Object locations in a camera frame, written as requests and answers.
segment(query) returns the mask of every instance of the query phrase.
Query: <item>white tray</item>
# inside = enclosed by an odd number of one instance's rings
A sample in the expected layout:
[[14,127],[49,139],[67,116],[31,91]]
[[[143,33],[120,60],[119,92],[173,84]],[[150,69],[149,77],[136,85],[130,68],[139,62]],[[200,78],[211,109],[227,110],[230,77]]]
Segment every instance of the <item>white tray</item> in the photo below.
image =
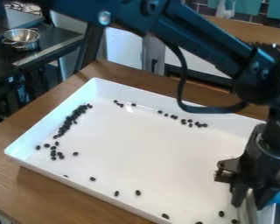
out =
[[[113,100],[124,103],[124,108]],[[58,139],[64,160],[52,161],[50,150],[43,147],[35,150],[38,144],[52,144],[65,117],[85,103],[94,107]],[[178,120],[160,115],[159,109]],[[189,128],[180,123],[181,118],[209,127]],[[240,115],[187,114],[173,98],[92,79],[26,131],[5,154],[35,172],[157,223],[228,224],[237,219],[237,212],[230,205],[229,186],[214,182],[216,163],[240,156],[258,123]],[[74,151],[80,155],[72,156]],[[135,190],[142,195],[137,197]],[[225,218],[218,216],[220,210]]]

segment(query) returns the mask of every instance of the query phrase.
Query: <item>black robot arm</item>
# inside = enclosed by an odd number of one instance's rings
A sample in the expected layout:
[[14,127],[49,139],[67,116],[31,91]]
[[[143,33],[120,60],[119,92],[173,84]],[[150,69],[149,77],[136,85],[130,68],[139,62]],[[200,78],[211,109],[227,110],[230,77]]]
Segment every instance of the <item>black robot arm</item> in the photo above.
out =
[[[255,128],[243,155],[220,161],[215,180],[229,183],[238,207],[249,188],[259,209],[280,190],[280,46],[246,44],[224,32],[179,0],[22,0],[93,24],[117,23],[144,36],[159,37],[178,56],[182,79],[178,105],[191,113],[231,113],[248,103],[271,108],[267,124]],[[241,102],[227,108],[189,107],[182,103],[186,61],[182,47],[233,79]]]

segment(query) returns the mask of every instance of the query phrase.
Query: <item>screw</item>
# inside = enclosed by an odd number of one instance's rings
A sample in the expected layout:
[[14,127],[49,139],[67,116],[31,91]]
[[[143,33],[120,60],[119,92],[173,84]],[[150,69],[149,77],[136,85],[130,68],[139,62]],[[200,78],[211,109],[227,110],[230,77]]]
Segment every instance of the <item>screw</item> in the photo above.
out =
[[260,63],[258,63],[258,61],[256,61],[251,64],[250,69],[252,70],[252,72],[257,73],[259,67],[260,67]]
[[268,75],[269,75],[269,69],[268,68],[265,68],[261,71],[262,80],[267,79]]
[[152,15],[157,7],[158,7],[158,0],[143,0],[142,1],[142,13],[145,16]]
[[101,25],[109,25],[111,22],[111,13],[107,10],[101,10],[98,14],[98,20]]

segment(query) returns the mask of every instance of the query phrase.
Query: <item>cable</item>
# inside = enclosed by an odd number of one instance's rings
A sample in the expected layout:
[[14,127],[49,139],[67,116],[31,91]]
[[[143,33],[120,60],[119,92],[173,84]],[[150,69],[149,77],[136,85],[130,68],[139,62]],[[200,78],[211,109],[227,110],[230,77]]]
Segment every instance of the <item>cable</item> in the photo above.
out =
[[178,57],[180,64],[182,66],[182,74],[180,75],[180,81],[178,84],[178,92],[177,92],[177,102],[181,109],[188,113],[194,114],[228,114],[228,113],[236,113],[248,106],[245,101],[240,101],[235,105],[228,107],[194,107],[190,105],[186,105],[183,103],[183,90],[187,80],[188,74],[188,66],[186,64],[186,59],[184,54],[180,51],[179,47],[169,43],[164,39],[160,39],[163,43],[172,50],[172,52]]

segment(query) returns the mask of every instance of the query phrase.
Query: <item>metal frame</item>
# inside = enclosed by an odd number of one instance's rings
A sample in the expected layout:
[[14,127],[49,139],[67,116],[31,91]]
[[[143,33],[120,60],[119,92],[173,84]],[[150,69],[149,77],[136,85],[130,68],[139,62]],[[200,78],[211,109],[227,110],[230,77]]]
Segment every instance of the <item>metal frame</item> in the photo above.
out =
[[80,47],[80,54],[77,60],[75,72],[96,60],[101,45],[104,27],[96,24],[88,24],[85,31],[83,44]]

